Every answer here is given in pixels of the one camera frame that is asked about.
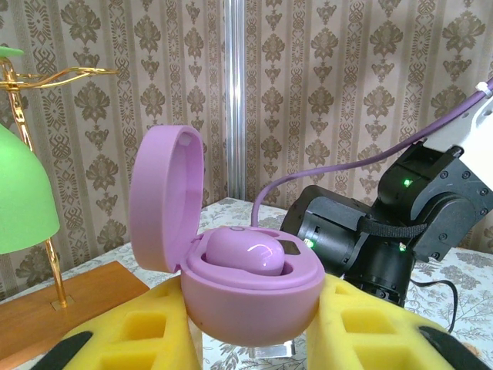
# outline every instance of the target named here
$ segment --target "lace tablecloth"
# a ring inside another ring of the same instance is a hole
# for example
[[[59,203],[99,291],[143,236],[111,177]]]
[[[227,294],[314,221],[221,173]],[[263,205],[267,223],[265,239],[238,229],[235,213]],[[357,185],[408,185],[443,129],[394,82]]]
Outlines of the lace tablecloth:
[[[203,209],[200,232],[218,227],[249,225],[252,204],[226,198]],[[260,226],[279,229],[285,210],[260,208]],[[130,244],[88,261],[63,274],[70,278],[111,261],[119,261],[151,288],[171,278],[172,274],[156,273],[140,268],[133,258]],[[459,306],[454,336],[465,343],[486,364],[493,368],[493,255],[454,249],[441,263],[418,264],[413,272],[416,281],[448,279],[459,292]],[[43,288],[46,281],[10,299]],[[449,287],[431,288],[410,286],[406,308],[448,327],[452,313],[452,293]],[[295,339],[296,355],[292,358],[250,359],[245,348],[228,345],[203,336],[204,370],[304,370],[306,351],[304,335]],[[39,358],[19,367],[30,369]]]

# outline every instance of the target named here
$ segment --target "earbud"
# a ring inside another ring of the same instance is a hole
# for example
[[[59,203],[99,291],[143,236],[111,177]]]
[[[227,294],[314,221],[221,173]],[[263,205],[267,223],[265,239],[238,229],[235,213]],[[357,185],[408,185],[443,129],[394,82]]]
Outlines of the earbud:
[[[221,227],[207,241],[206,261],[265,276],[278,276],[284,267],[280,242],[260,231]]]

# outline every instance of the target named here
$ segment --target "pink earbud case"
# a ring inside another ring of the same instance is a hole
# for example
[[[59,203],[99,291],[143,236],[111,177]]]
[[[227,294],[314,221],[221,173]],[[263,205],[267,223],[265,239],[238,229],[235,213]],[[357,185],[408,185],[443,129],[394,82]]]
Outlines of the pink earbud case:
[[[133,167],[130,234],[142,268],[181,270],[188,315],[213,338],[246,347],[284,343],[311,323],[324,285],[315,253],[293,235],[220,227],[197,235],[203,145],[190,126],[154,126]]]

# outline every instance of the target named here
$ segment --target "beige wallpaper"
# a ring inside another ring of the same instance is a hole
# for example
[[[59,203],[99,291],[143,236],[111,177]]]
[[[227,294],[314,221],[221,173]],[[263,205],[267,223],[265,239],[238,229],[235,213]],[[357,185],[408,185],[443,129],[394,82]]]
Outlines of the beige wallpaper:
[[[425,127],[493,76],[491,0],[246,0],[246,181],[373,156]],[[0,0],[0,43],[19,71],[117,68],[119,76],[25,94],[55,192],[64,269],[125,243],[129,178],[154,124],[204,137],[204,205],[226,195],[223,2]],[[15,131],[0,94],[0,120]],[[370,203],[394,158],[298,180]],[[491,252],[493,218],[463,247]],[[51,276],[42,247],[0,256],[0,299]]]
[[[287,173],[368,158],[432,123],[493,75],[491,0],[247,0],[247,196]],[[395,157],[293,181],[371,203]],[[462,246],[491,252],[493,218]]]
[[[220,0],[0,0],[0,43],[18,72],[119,70],[24,94],[61,229],[64,270],[129,240],[129,178],[144,133],[190,124],[204,138],[204,205],[225,197]],[[16,127],[0,92],[0,120]],[[51,277],[42,245],[0,256],[0,299]]]

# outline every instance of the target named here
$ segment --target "robotic arm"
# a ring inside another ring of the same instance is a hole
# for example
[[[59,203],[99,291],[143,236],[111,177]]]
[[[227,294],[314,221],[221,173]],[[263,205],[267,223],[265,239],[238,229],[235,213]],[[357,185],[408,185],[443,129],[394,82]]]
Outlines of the robotic arm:
[[[327,273],[403,307],[415,262],[441,261],[493,209],[492,113],[483,99],[409,146],[371,206],[305,188],[281,230],[305,240]]]

